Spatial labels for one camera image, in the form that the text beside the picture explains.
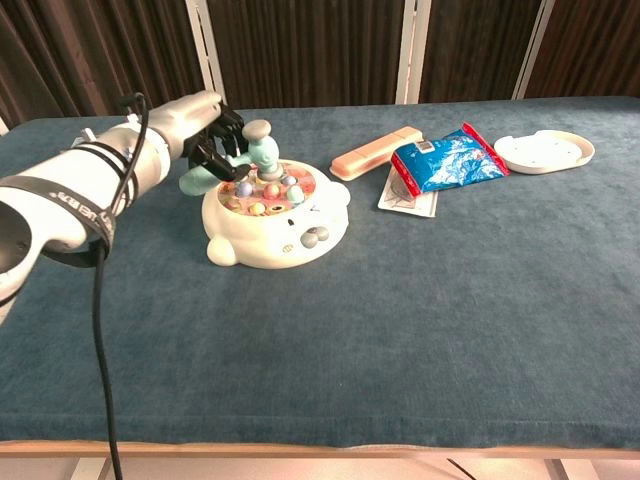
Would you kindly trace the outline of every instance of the blue tablecloth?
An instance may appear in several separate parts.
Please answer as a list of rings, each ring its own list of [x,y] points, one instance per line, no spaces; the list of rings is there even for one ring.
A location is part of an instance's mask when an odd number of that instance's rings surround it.
[[[331,159],[404,125],[490,142],[590,139],[589,165],[380,211],[388,167],[347,183],[350,226],[288,270],[205,256],[186,161],[118,222],[103,323],[120,440],[640,448],[640,100],[273,109],[283,158]],[[43,119],[0,176],[119,118]],[[0,327],[0,440],[104,439],[92,272],[42,258]]]

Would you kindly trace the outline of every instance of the gray button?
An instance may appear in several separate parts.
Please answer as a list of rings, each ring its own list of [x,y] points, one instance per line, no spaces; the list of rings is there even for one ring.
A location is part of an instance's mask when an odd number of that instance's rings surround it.
[[[318,236],[315,233],[305,232],[300,237],[300,243],[307,248],[313,248],[318,244]]]
[[[251,120],[242,128],[242,136],[250,142],[261,140],[271,133],[271,124],[266,120]]]

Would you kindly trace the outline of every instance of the colorful ball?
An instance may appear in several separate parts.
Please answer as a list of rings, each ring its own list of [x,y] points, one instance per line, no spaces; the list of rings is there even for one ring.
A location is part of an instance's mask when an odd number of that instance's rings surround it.
[[[262,196],[268,200],[274,200],[280,195],[280,187],[275,183],[270,183],[262,191]]]
[[[285,177],[282,177],[282,180],[280,181],[283,185],[290,187],[291,185],[295,185],[298,182],[298,179],[292,175],[287,175]]]
[[[287,190],[287,198],[292,203],[302,203],[304,202],[304,192],[299,185],[293,185]]]
[[[249,207],[249,213],[251,215],[262,215],[266,211],[267,207],[263,203],[256,202]]]
[[[236,185],[236,195],[238,197],[248,197],[253,193],[253,187],[249,182],[240,182]]]

